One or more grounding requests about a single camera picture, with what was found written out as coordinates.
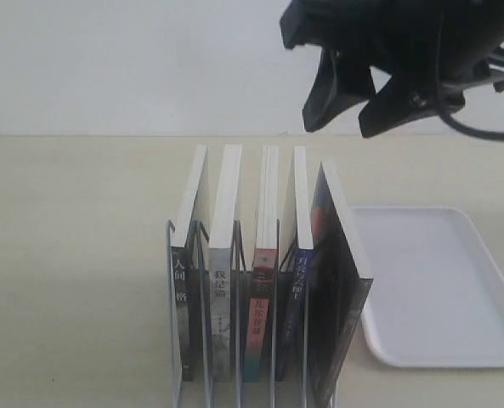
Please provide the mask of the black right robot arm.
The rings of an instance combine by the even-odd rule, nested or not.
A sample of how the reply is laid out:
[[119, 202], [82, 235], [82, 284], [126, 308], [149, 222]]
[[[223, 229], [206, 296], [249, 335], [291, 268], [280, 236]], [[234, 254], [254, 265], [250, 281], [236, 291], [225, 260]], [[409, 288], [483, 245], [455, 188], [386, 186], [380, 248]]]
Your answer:
[[504, 92], [504, 1], [292, 1], [280, 34], [288, 50], [321, 50], [302, 110], [309, 133], [360, 105], [365, 138], [436, 116], [504, 142], [504, 132], [455, 119], [468, 89]]

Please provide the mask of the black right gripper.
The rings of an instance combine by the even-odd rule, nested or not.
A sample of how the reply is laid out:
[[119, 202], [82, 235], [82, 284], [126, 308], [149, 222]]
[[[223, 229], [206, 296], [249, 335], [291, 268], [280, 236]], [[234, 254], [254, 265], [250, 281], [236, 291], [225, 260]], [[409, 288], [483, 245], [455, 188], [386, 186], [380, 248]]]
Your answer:
[[[434, 53], [441, 78], [466, 76], [504, 41], [504, 2], [291, 1], [280, 32], [288, 50], [321, 49], [302, 110], [305, 131], [369, 100], [359, 113], [368, 139], [438, 115], [434, 95], [400, 76], [425, 77]], [[392, 75], [375, 96], [372, 67]]]

